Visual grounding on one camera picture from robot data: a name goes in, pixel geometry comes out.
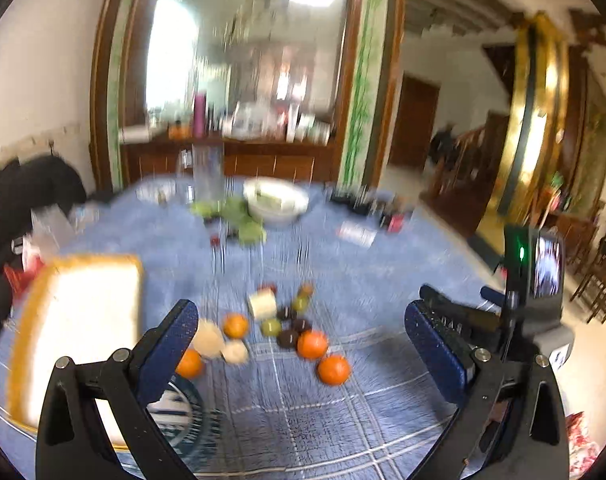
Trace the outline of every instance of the dining table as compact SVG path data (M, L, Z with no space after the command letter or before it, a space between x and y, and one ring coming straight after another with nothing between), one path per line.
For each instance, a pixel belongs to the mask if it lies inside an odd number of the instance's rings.
M192 381L205 408L221 420L216 449L196 476L407 478L456 407L439 393L405 333L403 315L426 283L457 302L489 308L479 295L486 278L464 242L420 206L406 214L400 232L381 230L377 218L328 202L323 187L311 184L302 186L309 195L305 214L286 226L266 225L264 243L242 246L227 238L225 222L204 222L180 200L141 200L137 189L158 180L142 180L101 208L98 221L60 256L136 255L144 269L141 335L180 299L193 301L201 319L221 326L227 314L249 316L247 298L262 283L275 284L284 305L302 282L311 282L315 293L305 316L327 335L329 353L344 355L352 368L344 384L328 386L318 380L316 362L280 348L252 322L244 338L246 364L207 360ZM230 188L241 194L243 180L234 179ZM342 237L346 225L372 232L371 245ZM213 235L220 237L219 248L211 245ZM21 314L17 303L0 335L0 446L33 480L36 434L6 412ZM131 455L119 458L139 474Z

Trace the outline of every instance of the screw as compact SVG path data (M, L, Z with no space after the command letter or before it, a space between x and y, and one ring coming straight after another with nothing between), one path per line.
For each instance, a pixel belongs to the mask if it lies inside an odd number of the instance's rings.
M112 354L112 359L117 363L122 363L129 357L129 350L127 348L119 348Z
M545 355L539 354L534 360L541 368L547 368L548 366L550 366L550 360L545 357Z
M69 357L59 357L54 366L62 370L69 364Z
M487 363L492 358L492 354L485 348L477 348L474 351L474 357L476 357L482 363Z

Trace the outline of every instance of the door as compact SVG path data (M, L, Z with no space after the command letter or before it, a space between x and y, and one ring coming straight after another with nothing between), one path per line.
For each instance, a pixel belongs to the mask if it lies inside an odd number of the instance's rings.
M438 102L438 86L410 75L403 76L397 124L387 163L423 171Z
M499 172L509 122L510 116L492 110L488 112L482 148L484 160L480 169L481 177L492 186Z

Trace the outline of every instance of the cheese cube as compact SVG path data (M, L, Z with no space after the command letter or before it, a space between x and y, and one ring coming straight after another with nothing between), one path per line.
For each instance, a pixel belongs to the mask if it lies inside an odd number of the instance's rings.
M252 294L247 301L250 313L256 320L268 319L276 316L276 298L269 288L259 290Z

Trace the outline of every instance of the green vegetable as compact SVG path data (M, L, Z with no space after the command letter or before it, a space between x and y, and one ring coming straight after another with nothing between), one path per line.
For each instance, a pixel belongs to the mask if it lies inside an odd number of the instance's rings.
M225 201L196 202L190 206L193 214L203 218L221 215L228 225L238 230L241 245L263 243L267 234L263 226L247 212L247 203L240 196L229 196Z
M266 207L271 209L282 209L283 208L283 200L277 198L275 196L260 192L260 190L256 190L256 202L263 204Z

